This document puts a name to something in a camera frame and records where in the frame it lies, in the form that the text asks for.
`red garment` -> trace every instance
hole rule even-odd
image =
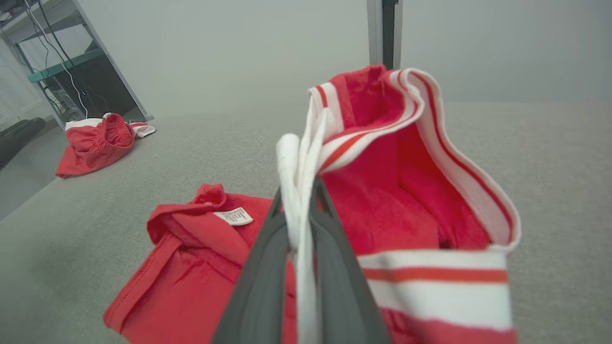
[[[516,342],[505,254],[518,244],[520,219],[448,141],[435,81],[370,67],[310,96],[313,121],[324,108],[333,114],[319,170],[394,342]],[[190,204],[159,206],[147,224],[156,247],[106,325],[133,343],[207,343],[270,204],[204,185]],[[211,213],[238,207],[252,223],[232,227]],[[283,333],[294,343],[287,276]]]
[[[155,128],[147,123],[128,124],[116,113],[68,122],[66,136],[70,146],[66,147],[55,175],[67,178],[105,168],[128,153],[135,138],[152,132]]]

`gray table surface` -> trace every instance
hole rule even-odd
[[[447,104],[451,140],[523,221],[510,259],[524,343],[612,338],[612,113],[602,104]],[[271,197],[274,146],[305,107],[177,116],[98,172],[57,179],[0,222],[0,342],[108,343],[102,314],[152,249],[145,223],[202,183]]]

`white tag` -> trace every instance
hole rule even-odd
[[[253,218],[247,213],[246,210],[244,210],[243,207],[235,208],[234,210],[230,211],[215,211],[213,214],[227,221],[227,223],[232,226],[242,226],[253,222]]]

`black vertical strip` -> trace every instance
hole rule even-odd
[[[398,0],[382,0],[382,63],[393,69],[395,4]]]

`teal shelf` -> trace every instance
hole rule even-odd
[[[85,54],[79,55],[79,56],[77,56],[75,58],[72,58],[72,62],[74,62],[75,65],[80,65],[82,63],[85,63],[85,62],[87,62],[89,60],[95,59],[98,56],[102,56],[102,55],[104,55],[104,51],[102,51],[102,49],[95,49],[95,50],[92,50],[92,51],[90,51],[88,53],[85,53]],[[66,64],[66,68],[68,68],[68,70],[70,70],[70,68],[72,68],[72,65],[70,64],[70,61],[66,61],[65,64]],[[37,81],[53,77],[53,76],[55,76],[57,74],[62,73],[63,71],[64,71],[64,68],[62,67],[62,65],[61,64],[56,64],[56,65],[53,65],[53,66],[51,66],[51,67],[49,67],[47,69],[43,69],[40,72],[36,72],[36,73],[28,76],[28,80],[31,83],[35,83]]]

